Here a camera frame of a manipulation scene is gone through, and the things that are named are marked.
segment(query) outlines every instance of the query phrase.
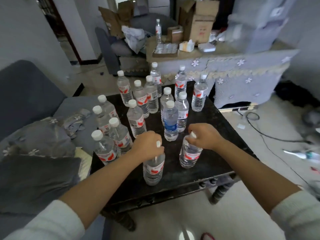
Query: gray armchair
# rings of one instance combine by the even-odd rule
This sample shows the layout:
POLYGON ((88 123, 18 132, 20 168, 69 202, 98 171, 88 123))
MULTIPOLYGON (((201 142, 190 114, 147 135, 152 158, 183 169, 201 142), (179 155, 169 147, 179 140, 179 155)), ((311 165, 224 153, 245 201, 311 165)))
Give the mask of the gray armchair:
MULTIPOLYGON (((142 28, 155 35, 157 19, 160 19, 162 25, 162 35, 167 35, 169 27, 177 26, 176 21, 158 13, 134 17, 130 20, 130 24, 133 28, 142 28)), ((123 70, 126 76, 149 75, 149 65, 145 54, 135 54, 124 40, 111 36, 102 28, 96 27, 95 32, 110 74, 115 76, 119 70, 123 70)))

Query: table leg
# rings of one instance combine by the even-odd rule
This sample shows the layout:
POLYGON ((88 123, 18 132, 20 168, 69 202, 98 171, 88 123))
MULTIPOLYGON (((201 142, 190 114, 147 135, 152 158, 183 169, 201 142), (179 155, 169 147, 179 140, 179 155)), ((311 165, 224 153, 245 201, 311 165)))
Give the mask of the table leg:
POLYGON ((214 191, 214 193, 212 194, 212 196, 209 198, 209 202, 212 205, 217 204, 221 198, 225 195, 225 193, 231 188, 231 186, 233 186, 234 183, 228 183, 228 184, 224 184, 224 185, 220 185, 216 188, 216 190, 214 191))
POLYGON ((114 220, 130 232, 136 230, 136 223, 128 213, 117 213, 114 210, 102 210, 101 215, 114 220))

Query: white sleeve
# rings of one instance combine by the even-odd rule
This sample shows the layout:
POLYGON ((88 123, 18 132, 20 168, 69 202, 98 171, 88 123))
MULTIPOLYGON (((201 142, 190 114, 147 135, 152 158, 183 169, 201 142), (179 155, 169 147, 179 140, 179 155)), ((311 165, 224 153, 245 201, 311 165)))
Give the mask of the white sleeve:
POLYGON ((320 239, 320 202, 299 191, 280 202, 270 214, 288 240, 320 239))
POLYGON ((78 215, 66 203, 55 200, 24 228, 4 240, 78 240, 84 233, 78 215))

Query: forearm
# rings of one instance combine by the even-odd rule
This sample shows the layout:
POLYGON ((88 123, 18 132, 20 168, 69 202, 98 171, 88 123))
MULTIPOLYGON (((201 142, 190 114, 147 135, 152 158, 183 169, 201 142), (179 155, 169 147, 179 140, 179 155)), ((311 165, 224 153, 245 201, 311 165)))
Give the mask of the forearm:
POLYGON ((285 198, 300 191, 294 183, 227 140, 219 144, 215 151, 237 173, 268 214, 285 198))
POLYGON ((130 172, 138 166, 133 157, 135 155, 131 152, 126 153, 59 198, 79 216, 86 229, 130 172))

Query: hand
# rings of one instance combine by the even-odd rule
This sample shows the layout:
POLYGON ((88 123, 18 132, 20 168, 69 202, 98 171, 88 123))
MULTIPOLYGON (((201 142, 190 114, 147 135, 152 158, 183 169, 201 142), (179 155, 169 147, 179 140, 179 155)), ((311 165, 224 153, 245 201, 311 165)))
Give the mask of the hand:
POLYGON ((134 154, 139 163, 150 160, 163 154, 165 151, 163 146, 157 147, 157 141, 160 141, 162 144, 162 138, 159 134, 151 130, 144 132, 137 136, 130 152, 134 154))
POLYGON ((197 136, 196 139, 186 137, 186 140, 199 148, 216 150, 225 139, 210 124, 198 123, 191 124, 188 128, 189 133, 193 131, 197 136))

